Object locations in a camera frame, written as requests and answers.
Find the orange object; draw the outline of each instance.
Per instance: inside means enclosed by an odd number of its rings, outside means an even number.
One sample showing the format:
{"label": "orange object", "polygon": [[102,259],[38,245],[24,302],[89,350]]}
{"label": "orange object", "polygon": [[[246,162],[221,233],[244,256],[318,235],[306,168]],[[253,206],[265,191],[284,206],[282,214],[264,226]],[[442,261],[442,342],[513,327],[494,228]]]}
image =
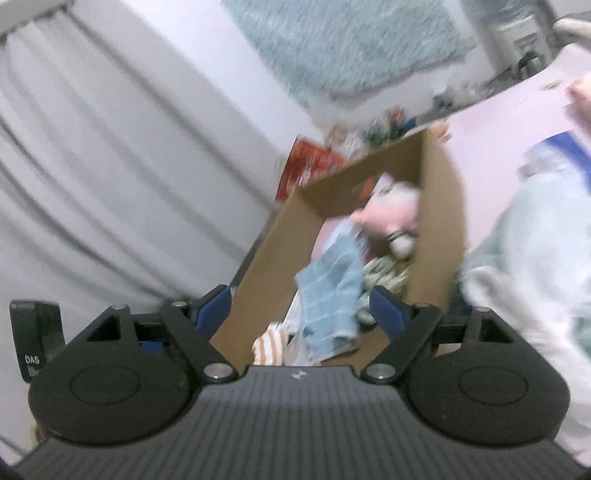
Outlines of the orange object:
{"label": "orange object", "polygon": [[297,138],[279,180],[276,202],[284,202],[296,187],[318,180],[345,165],[345,159],[331,150]]}

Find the curtain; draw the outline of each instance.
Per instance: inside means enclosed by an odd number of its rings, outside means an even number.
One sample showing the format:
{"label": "curtain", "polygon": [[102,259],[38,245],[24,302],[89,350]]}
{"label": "curtain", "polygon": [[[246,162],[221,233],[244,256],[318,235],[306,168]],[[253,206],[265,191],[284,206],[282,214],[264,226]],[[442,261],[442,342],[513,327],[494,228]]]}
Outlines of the curtain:
{"label": "curtain", "polygon": [[63,11],[0,46],[3,378],[18,377],[11,299],[59,302],[68,341],[110,304],[198,297],[271,211],[142,85]]}

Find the pink table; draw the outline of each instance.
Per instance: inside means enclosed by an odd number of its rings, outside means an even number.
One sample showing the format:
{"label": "pink table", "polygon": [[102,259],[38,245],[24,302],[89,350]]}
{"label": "pink table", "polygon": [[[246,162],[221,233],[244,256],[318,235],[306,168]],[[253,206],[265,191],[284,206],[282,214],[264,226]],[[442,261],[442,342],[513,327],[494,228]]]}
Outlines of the pink table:
{"label": "pink table", "polygon": [[[538,75],[449,119],[446,150],[465,189],[467,247],[484,240],[509,205],[524,153],[535,143],[572,130],[591,152],[591,134],[569,115],[565,88],[591,72],[591,52],[572,44]],[[556,80],[554,90],[541,90]]]}

